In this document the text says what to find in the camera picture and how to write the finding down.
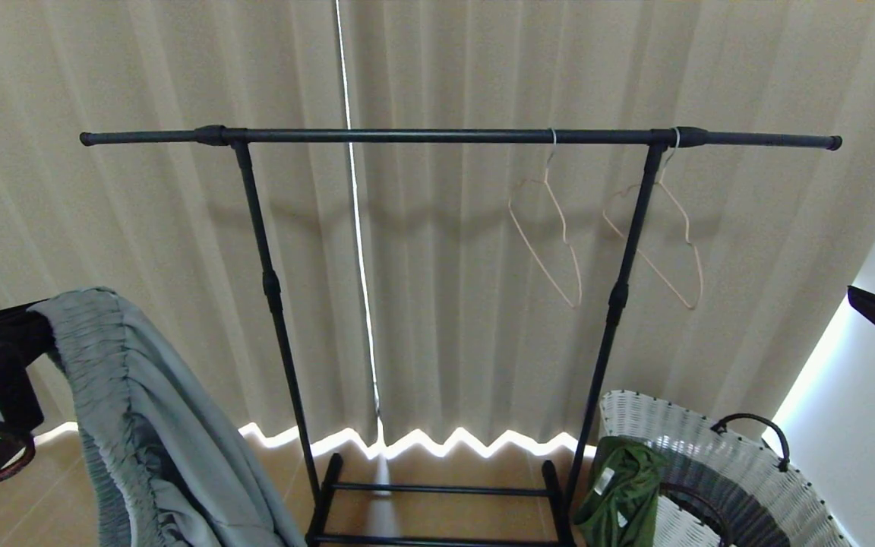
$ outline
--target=beige curtain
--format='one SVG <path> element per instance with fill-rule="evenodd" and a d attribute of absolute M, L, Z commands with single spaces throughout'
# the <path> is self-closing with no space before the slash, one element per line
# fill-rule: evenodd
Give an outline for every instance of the beige curtain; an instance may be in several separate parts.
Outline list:
<path fill-rule="evenodd" d="M 0 2 L 0 308 L 106 285 L 236 425 L 295 425 L 234 153 L 80 131 L 342 127 L 333 4 Z M 346 149 L 254 145 L 312 435 L 372 439 Z M 46 428 L 68 387 L 35 364 Z"/>
<path fill-rule="evenodd" d="M 353 1 L 341 5 L 355 127 L 651 128 L 841 134 L 839 152 L 704 147 L 671 161 L 705 294 L 687 311 L 638 262 L 606 388 L 771 415 L 875 236 L 875 3 Z M 233 153 L 84 148 L 80 131 L 339 128 L 333 3 L 0 2 L 0 308 L 84 285 L 141 305 L 237 425 L 294 425 Z M 551 182 L 583 307 L 549 286 L 506 200 L 548 146 L 358 145 L 369 309 L 387 439 L 465 426 L 579 429 L 643 147 L 561 146 Z M 344 145 L 257 144 L 313 439 L 375 439 Z M 574 291 L 541 187 L 515 198 Z M 642 247 L 696 290 L 656 191 Z M 73 419 L 49 363 L 50 425 Z"/>
<path fill-rule="evenodd" d="M 875 236 L 875 3 L 347 2 L 356 127 L 841 134 L 843 149 L 705 147 L 671 161 L 704 261 L 688 311 L 642 261 L 605 388 L 771 416 Z M 643 147 L 560 146 L 551 182 L 583 267 L 569 309 L 507 215 L 549 146 L 365 145 L 358 180 L 384 430 L 579 431 Z M 574 292 L 541 186 L 515 198 Z M 684 223 L 654 193 L 641 246 L 688 300 Z"/>

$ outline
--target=dark green clothing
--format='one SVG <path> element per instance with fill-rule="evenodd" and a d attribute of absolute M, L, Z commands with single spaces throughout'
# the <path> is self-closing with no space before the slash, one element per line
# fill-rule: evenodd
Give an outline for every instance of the dark green clothing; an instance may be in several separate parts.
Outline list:
<path fill-rule="evenodd" d="M 574 525 L 583 532 L 589 547 L 650 547 L 657 524 L 659 470 L 667 463 L 645 444 L 624 437 L 603 437 L 589 471 L 590 490 L 580 506 Z M 596 494 L 603 471 L 614 475 Z M 621 518 L 626 520 L 621 527 Z"/>

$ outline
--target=tiled floor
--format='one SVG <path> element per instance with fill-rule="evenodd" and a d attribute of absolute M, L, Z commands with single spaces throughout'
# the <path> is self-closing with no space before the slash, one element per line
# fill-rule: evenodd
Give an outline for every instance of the tiled floor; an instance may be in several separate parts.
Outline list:
<path fill-rule="evenodd" d="M 304 532 L 313 501 L 299 443 L 271 450 L 252 437 L 249 443 L 272 482 L 285 495 L 299 529 Z M 393 484 L 541 488 L 539 468 L 545 460 L 511 444 L 488 460 L 464 444 L 458 444 L 444 458 L 434 457 L 423 447 L 411 447 L 383 463 L 367 460 L 353 444 L 344 444 L 338 451 L 344 457 L 343 480 L 372 482 L 389 473 Z M 558 468 L 560 481 L 564 480 L 572 457 L 562 450 L 550 458 Z M 320 477 L 329 459 L 329 454 L 317 457 Z M 555 537 L 545 499 L 405 492 L 392 495 L 337 492 L 327 532 L 527 540 Z M 0 545 L 95 544 L 93 490 L 79 440 L 75 433 L 70 433 L 39 447 L 26 470 L 0 484 Z"/>

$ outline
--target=black garment rack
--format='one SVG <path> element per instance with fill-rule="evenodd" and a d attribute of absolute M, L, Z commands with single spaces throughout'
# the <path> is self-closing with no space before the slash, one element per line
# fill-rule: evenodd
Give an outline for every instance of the black garment rack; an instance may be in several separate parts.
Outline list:
<path fill-rule="evenodd" d="M 583 466 L 583 451 L 586 440 L 592 428 L 599 401 L 600 388 L 603 385 L 610 352 L 614 343 L 614 335 L 626 305 L 627 283 L 640 232 L 643 228 L 643 218 L 646 217 L 647 205 L 657 170 L 660 169 L 660 159 L 670 147 L 690 148 L 707 144 L 724 144 L 740 146 L 776 146 L 794 148 L 820 148 L 836 150 L 843 142 L 839 136 L 792 135 L 792 134 L 737 134 L 737 132 L 711 132 L 701 128 L 669 128 L 649 129 L 648 131 L 594 131 L 594 129 L 246 129 L 226 128 L 223 125 L 206 125 L 193 131 L 129 131 L 110 132 L 110 134 L 80 134 L 80 142 L 86 146 L 95 144 L 141 143 L 141 142 L 198 142 L 209 146 L 230 146 L 235 151 L 238 166 L 242 172 L 242 182 L 245 186 L 245 196 L 248 200 L 249 214 L 252 217 L 252 227 L 258 246 L 258 257 L 263 268 L 263 291 L 267 298 L 268 308 L 275 323 L 275 333 L 278 338 L 279 351 L 282 354 L 282 364 L 285 368 L 286 381 L 289 384 L 289 395 L 292 399 L 292 411 L 299 425 L 299 440 L 302 443 L 302 454 L 305 458 L 306 475 L 312 488 L 315 507 L 306 542 L 311 547 L 321 543 L 337 544 L 371 544 L 371 545 L 413 545 L 421 547 L 504 547 L 514 545 L 519 547 L 574 547 L 572 529 L 570 528 L 569 509 L 576 491 L 576 481 Z M 643 164 L 643 177 L 637 203 L 630 223 L 630 231 L 623 250 L 623 260 L 617 282 L 608 300 L 607 319 L 600 351 L 593 370 L 589 394 L 586 398 L 586 409 L 583 412 L 583 428 L 580 429 L 579 443 L 576 444 L 576 454 L 566 481 L 565 491 L 559 486 L 555 466 L 550 460 L 542 464 L 542 480 L 544 489 L 509 489 L 509 488 L 476 488 L 449 487 L 448 485 L 376 485 L 363 482 L 341 482 L 340 471 L 343 469 L 343 457 L 333 454 L 323 485 L 320 486 L 316 465 L 313 461 L 312 449 L 309 443 L 309 433 L 306 429 L 305 412 L 302 398 L 299 395 L 299 382 L 295 376 L 295 364 L 292 362 L 292 349 L 289 347 L 289 333 L 286 330 L 286 319 L 282 312 L 279 277 L 272 266 L 268 239 L 265 235 L 263 215 L 258 203 L 256 182 L 252 169 L 252 157 L 249 153 L 251 142 L 416 142 L 416 143 L 487 143 L 487 144 L 643 144 L 647 146 L 646 162 Z M 355 536 L 355 534 L 327 533 L 325 530 L 333 495 L 337 491 L 370 491 L 370 492 L 428 492 L 428 494 L 455 495 L 506 495 L 506 496 L 537 496 L 547 498 L 552 509 L 552 520 L 555 525 L 555 541 L 526 541 L 501 539 L 456 539 L 448 537 L 382 537 Z"/>

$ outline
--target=white woven basket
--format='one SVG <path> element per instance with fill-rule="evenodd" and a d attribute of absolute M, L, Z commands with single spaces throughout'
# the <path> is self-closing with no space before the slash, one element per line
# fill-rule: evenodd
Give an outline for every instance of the white woven basket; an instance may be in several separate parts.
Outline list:
<path fill-rule="evenodd" d="M 673 467 L 664 472 L 665 481 L 711 501 L 725 516 L 736 545 L 850 545 L 812 482 L 764 444 L 734 432 L 714 432 L 715 422 L 707 416 L 632 391 L 604 395 L 601 411 L 601 435 L 641 440 L 669 457 Z M 706 527 L 660 496 L 657 545 L 718 545 L 716 536 L 705 536 Z M 690 540 L 678 536 L 678 530 L 691 530 Z"/>

